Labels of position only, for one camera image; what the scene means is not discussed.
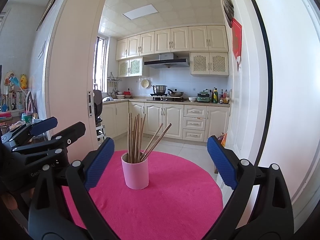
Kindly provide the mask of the wooden chopstick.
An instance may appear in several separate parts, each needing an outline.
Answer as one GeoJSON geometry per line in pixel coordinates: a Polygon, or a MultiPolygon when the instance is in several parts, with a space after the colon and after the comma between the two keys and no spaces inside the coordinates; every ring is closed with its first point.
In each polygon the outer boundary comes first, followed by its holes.
{"type": "Polygon", "coordinates": [[[134,126],[132,130],[132,151],[131,151],[131,163],[135,163],[135,154],[136,154],[136,134],[137,134],[137,125],[139,121],[139,115],[135,116],[134,126]]]}
{"type": "Polygon", "coordinates": [[[166,135],[167,131],[171,128],[172,123],[169,123],[165,130],[161,133],[161,135],[157,138],[156,141],[152,144],[153,140],[155,139],[155,136],[158,134],[159,129],[157,130],[156,134],[151,138],[151,141],[147,145],[147,148],[145,149],[143,156],[141,158],[141,162],[145,161],[151,152],[156,148],[156,146],[159,144],[159,142],[162,140],[162,138],[166,135]]]}
{"type": "Polygon", "coordinates": [[[137,125],[137,134],[136,134],[136,154],[135,154],[135,163],[137,163],[137,157],[138,157],[138,145],[139,145],[139,130],[140,130],[140,114],[139,115],[139,121],[137,125]]]}
{"type": "Polygon", "coordinates": [[[128,115],[128,128],[127,128],[127,162],[130,163],[131,154],[131,113],[128,115]]]}
{"type": "Polygon", "coordinates": [[[138,163],[141,161],[141,148],[142,148],[142,137],[143,137],[143,129],[144,129],[144,122],[145,122],[146,114],[144,114],[143,118],[141,119],[141,126],[140,126],[140,133],[139,133],[139,145],[138,145],[138,163]]]}
{"type": "Polygon", "coordinates": [[[134,119],[132,117],[132,113],[129,114],[130,116],[130,148],[129,148],[129,162],[132,163],[133,161],[133,136],[134,136],[134,119]]]}
{"type": "Polygon", "coordinates": [[[153,135],[153,137],[151,138],[150,142],[148,143],[146,149],[144,150],[144,152],[143,152],[143,154],[141,156],[141,161],[140,162],[144,162],[147,159],[147,157],[150,155],[150,153],[158,145],[158,143],[160,142],[160,140],[164,136],[164,133],[162,133],[157,137],[157,135],[158,135],[159,131],[162,129],[162,127],[163,127],[163,123],[160,124],[160,126],[157,129],[156,133],[153,135]]]}

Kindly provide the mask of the lower kitchen cabinets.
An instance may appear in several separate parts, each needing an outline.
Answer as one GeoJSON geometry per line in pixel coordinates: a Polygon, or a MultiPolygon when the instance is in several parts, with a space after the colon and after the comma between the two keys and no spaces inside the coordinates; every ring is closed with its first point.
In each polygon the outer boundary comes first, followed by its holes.
{"type": "Polygon", "coordinates": [[[230,105],[138,99],[105,102],[101,114],[105,134],[111,138],[124,135],[130,113],[145,118],[144,134],[153,135],[160,124],[162,131],[171,124],[167,138],[206,142],[211,135],[227,132],[230,105]]]}

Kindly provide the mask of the kitchen cabinets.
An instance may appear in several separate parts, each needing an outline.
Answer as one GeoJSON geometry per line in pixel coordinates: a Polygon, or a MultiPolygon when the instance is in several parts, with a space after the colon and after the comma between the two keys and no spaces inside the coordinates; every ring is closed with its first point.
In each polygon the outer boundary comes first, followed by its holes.
{"type": "Polygon", "coordinates": [[[138,99],[105,102],[101,114],[105,134],[111,138],[124,135],[130,113],[145,118],[144,134],[153,135],[160,124],[162,131],[171,124],[167,138],[206,142],[211,135],[227,132],[230,105],[138,99]]]}
{"type": "Polygon", "coordinates": [[[118,76],[145,75],[145,60],[159,54],[188,57],[191,75],[228,76],[228,41],[223,25],[199,25],[151,31],[118,40],[118,76]]]}

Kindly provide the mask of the upper kitchen cabinets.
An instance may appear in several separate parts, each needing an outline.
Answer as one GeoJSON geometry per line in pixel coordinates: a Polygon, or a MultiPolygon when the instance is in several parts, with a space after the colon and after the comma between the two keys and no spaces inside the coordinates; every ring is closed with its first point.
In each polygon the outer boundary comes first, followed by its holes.
{"type": "Polygon", "coordinates": [[[118,40],[118,76],[145,75],[145,60],[159,54],[188,57],[191,75],[228,76],[228,41],[223,25],[199,25],[151,31],[118,40]]]}

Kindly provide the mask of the yellow duck toy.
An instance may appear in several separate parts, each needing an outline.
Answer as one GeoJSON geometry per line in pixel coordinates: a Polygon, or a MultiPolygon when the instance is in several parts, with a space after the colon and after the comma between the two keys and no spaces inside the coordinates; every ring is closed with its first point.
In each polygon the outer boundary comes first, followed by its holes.
{"type": "Polygon", "coordinates": [[[20,78],[20,87],[22,89],[27,89],[28,88],[28,79],[26,74],[22,74],[20,78]]]}

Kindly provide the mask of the pink cylindrical utensil holder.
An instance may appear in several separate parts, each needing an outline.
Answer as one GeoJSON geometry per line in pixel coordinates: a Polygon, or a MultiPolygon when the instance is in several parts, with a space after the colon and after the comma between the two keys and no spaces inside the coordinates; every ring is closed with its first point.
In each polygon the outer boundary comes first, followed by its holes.
{"type": "Polygon", "coordinates": [[[142,190],[149,185],[148,159],[140,163],[129,163],[128,154],[121,156],[125,184],[133,190],[142,190]]]}

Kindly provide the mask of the pink round table mat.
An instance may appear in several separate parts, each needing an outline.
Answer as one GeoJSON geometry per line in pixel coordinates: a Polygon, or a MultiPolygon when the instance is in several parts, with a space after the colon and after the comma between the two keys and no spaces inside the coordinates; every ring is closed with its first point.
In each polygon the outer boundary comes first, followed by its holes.
{"type": "Polygon", "coordinates": [[[223,210],[222,193],[211,175],[176,155],[152,152],[149,185],[125,184],[116,151],[96,187],[94,203],[120,239],[202,239],[223,210]]]}

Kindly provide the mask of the cardboard box with groceries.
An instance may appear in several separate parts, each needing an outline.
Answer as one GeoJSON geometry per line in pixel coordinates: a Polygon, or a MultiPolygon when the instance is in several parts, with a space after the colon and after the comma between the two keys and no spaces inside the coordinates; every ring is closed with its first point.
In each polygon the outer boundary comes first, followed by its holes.
{"type": "Polygon", "coordinates": [[[221,133],[217,137],[218,143],[221,147],[225,148],[226,147],[226,140],[227,140],[227,133],[221,133]]]}

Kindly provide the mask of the gas stove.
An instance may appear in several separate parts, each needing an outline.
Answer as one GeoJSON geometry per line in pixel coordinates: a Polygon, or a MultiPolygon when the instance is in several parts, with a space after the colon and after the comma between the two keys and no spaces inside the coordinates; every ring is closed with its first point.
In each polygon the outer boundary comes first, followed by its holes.
{"type": "Polygon", "coordinates": [[[168,96],[168,94],[164,94],[164,95],[150,94],[150,95],[152,97],[151,99],[152,101],[172,101],[172,102],[186,101],[186,99],[182,96],[168,96]]]}

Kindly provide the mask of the steel cooking pot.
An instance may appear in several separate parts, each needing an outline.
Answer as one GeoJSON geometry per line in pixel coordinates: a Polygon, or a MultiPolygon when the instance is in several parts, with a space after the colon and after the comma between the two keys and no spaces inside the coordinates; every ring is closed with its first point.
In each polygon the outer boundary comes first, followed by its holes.
{"type": "Polygon", "coordinates": [[[165,95],[167,91],[166,85],[152,85],[153,93],[155,95],[165,95]]]}

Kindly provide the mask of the black wok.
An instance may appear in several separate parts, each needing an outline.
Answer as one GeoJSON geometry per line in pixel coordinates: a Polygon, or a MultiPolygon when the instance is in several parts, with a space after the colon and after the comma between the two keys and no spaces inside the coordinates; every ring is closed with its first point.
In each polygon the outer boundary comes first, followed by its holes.
{"type": "Polygon", "coordinates": [[[168,89],[168,94],[169,96],[172,96],[172,97],[182,97],[184,93],[177,91],[176,89],[175,90],[168,89]]]}

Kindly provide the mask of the condiment bottles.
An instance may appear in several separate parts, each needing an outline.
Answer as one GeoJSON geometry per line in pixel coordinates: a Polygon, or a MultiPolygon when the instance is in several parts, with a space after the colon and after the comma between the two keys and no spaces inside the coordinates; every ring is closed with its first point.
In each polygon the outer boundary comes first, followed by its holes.
{"type": "Polygon", "coordinates": [[[217,88],[213,88],[210,90],[210,101],[215,104],[229,104],[231,101],[230,91],[227,89],[218,91],[217,88]]]}

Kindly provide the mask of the range hood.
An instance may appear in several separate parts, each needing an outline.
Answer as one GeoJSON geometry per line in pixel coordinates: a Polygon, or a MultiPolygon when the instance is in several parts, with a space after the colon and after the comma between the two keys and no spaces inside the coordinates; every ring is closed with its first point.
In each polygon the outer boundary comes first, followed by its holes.
{"type": "Polygon", "coordinates": [[[157,60],[145,60],[144,66],[151,68],[181,68],[190,67],[188,57],[179,57],[174,53],[159,54],[157,60]]]}

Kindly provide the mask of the white door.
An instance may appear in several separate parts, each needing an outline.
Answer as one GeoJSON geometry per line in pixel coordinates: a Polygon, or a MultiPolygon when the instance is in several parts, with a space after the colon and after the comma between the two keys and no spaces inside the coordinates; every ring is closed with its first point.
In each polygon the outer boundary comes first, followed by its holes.
{"type": "Polygon", "coordinates": [[[233,55],[232,27],[227,26],[229,45],[228,88],[231,113],[227,147],[241,159],[258,165],[265,147],[271,118],[273,78],[270,44],[258,0],[230,0],[242,25],[241,64],[233,55]]]}

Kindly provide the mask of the white bowl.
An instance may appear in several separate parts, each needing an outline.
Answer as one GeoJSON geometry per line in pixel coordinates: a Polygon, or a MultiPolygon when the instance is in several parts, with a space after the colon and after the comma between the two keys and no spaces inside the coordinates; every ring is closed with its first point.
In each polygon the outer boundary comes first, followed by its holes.
{"type": "Polygon", "coordinates": [[[189,97],[188,100],[190,102],[195,102],[197,100],[197,97],[189,97]]]}

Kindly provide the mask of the green electric cooker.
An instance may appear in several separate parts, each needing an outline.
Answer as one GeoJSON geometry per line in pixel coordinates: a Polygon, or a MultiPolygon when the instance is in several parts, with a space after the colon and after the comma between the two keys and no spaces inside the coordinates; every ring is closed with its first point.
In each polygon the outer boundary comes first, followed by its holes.
{"type": "Polygon", "coordinates": [[[210,93],[208,90],[201,91],[197,94],[197,102],[210,102],[210,93]]]}

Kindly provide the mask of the red paper door decoration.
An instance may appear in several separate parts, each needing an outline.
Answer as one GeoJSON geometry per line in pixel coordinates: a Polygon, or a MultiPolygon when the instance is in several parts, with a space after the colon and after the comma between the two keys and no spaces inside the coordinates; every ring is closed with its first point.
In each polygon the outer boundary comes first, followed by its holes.
{"type": "Polygon", "coordinates": [[[242,52],[242,25],[235,18],[232,20],[232,45],[237,70],[239,70],[242,52]]]}

